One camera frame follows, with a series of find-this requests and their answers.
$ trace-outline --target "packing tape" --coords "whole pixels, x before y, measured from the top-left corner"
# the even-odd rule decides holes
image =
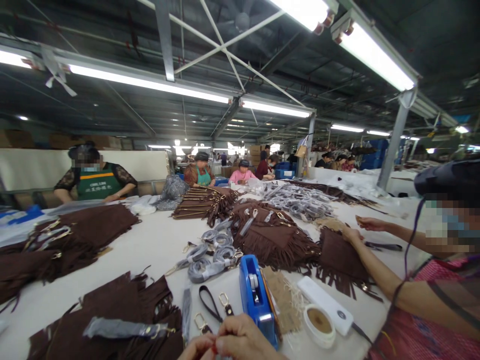
[[[305,331],[319,347],[330,349],[335,342],[335,326],[328,313],[318,305],[308,305],[303,310]]]

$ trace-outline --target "hand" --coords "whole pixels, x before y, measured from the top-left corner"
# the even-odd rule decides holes
[[[113,195],[110,195],[110,196],[107,196],[106,198],[104,198],[102,203],[109,203],[111,201],[117,201],[118,199],[120,199],[120,195],[113,194]]]
[[[215,358],[212,347],[217,337],[212,333],[193,338],[178,360],[210,360]]]
[[[356,216],[356,223],[367,231],[388,231],[389,222],[374,218]]]
[[[215,345],[220,356],[235,360],[286,359],[275,351],[247,314],[227,316],[218,330]]]
[[[343,239],[346,242],[349,242],[349,243],[364,239],[362,234],[360,234],[360,231],[358,231],[357,229],[353,229],[351,227],[348,227],[348,226],[344,226],[341,229],[341,233],[343,235]]]

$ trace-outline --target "face mask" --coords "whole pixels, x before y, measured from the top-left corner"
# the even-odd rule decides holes
[[[98,172],[100,171],[100,164],[93,164],[93,166],[84,167],[82,170],[90,173]]]

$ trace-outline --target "pink shirt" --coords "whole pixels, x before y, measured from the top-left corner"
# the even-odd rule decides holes
[[[238,184],[239,180],[248,181],[249,179],[256,179],[255,175],[250,170],[248,170],[244,174],[242,174],[240,170],[235,170],[233,174],[230,176],[230,180],[228,180],[228,183]]]

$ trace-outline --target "dark red shirt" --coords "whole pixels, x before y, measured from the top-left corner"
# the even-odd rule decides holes
[[[269,167],[267,160],[262,160],[256,168],[255,177],[259,180],[263,180],[264,176],[269,173],[269,170],[272,170],[272,168]]]

